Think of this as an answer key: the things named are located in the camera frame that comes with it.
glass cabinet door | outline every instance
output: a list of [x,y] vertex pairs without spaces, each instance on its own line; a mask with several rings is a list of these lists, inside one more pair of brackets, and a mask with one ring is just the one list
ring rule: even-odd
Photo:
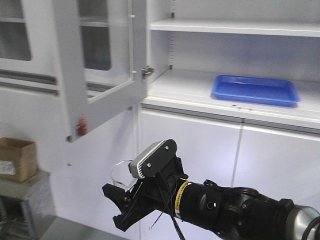
[[54,76],[51,35],[47,0],[0,0],[0,75]]
[[146,96],[146,1],[50,5],[56,79],[72,142]]

cabinet door frame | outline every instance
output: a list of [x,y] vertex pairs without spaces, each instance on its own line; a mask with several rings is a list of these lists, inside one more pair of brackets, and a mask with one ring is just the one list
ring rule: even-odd
[[77,125],[84,117],[91,131],[140,102],[147,94],[141,69],[146,67],[146,0],[127,0],[130,77],[126,82],[87,99],[84,58],[76,0],[50,0],[56,76],[68,125],[67,140],[78,139]]
[[245,123],[233,184],[319,209],[318,146],[320,134]]

cabinet door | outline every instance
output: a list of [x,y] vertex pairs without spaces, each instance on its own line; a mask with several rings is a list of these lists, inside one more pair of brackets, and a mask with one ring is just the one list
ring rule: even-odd
[[[184,172],[189,180],[203,183],[211,179],[221,186],[230,186],[240,123],[223,122],[213,119],[143,110],[141,114],[141,150],[151,143],[173,139],[177,143],[176,155],[181,158]],[[178,239],[170,217],[154,211],[142,220],[143,240]],[[219,239],[213,232],[187,222],[178,221],[186,239]]]
[[[68,139],[74,141],[79,137],[76,130],[79,118],[86,119],[91,131],[145,97],[146,83],[141,69],[146,66],[146,3],[145,0],[51,0],[50,4],[57,79],[70,126]],[[101,8],[106,8],[107,16],[100,12]],[[100,51],[109,55],[109,59]],[[94,82],[85,81],[84,67],[98,71],[88,73],[93,75]],[[90,86],[102,92],[87,99]]]
[[235,187],[320,210],[320,135],[245,125]]

floor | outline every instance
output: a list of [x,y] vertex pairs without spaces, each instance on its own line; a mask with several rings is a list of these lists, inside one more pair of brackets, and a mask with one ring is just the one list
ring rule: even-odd
[[[13,236],[6,236],[4,237],[3,240],[24,240],[24,239],[13,237]],[[57,217],[40,240],[126,240],[126,239]]]

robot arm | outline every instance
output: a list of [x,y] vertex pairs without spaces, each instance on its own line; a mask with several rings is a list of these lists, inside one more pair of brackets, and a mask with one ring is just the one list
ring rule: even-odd
[[126,231],[154,210],[209,230],[225,240],[320,240],[319,213],[312,207],[279,201],[248,187],[221,187],[211,180],[187,181],[173,140],[156,142],[129,164],[137,178],[125,191],[106,184],[104,195],[120,209],[115,226]]

